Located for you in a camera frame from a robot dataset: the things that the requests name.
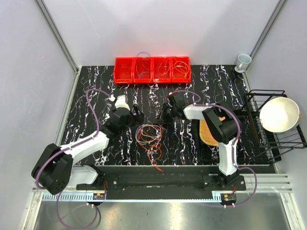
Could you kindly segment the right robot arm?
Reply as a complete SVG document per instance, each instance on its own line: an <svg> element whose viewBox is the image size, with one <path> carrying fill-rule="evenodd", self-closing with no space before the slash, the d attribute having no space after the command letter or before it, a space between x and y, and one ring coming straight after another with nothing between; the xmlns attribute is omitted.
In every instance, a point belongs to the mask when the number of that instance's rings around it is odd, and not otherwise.
<svg viewBox="0 0 307 230"><path fill-rule="evenodd" d="M197 104L188 102L178 92L168 95L155 123L170 124L174 119L205 121L212 137L218 142L219 172L218 185L230 189L239 177L236 162L236 145L241 133L237 116L220 103Z"/></svg>

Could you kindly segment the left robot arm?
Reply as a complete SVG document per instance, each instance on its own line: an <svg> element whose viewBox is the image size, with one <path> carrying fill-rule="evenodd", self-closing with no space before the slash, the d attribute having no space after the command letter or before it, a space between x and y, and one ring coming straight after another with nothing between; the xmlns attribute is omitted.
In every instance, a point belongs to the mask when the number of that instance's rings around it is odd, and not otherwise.
<svg viewBox="0 0 307 230"><path fill-rule="evenodd" d="M144 114L137 105L132 109L119 107L111 112L98 131L85 138L62 146L54 143L47 145L31 172L37 188L46 189L52 195L74 185L100 189L105 173L94 165L76 166L76 163L108 148L111 141L124 130L143 122Z"/></svg>

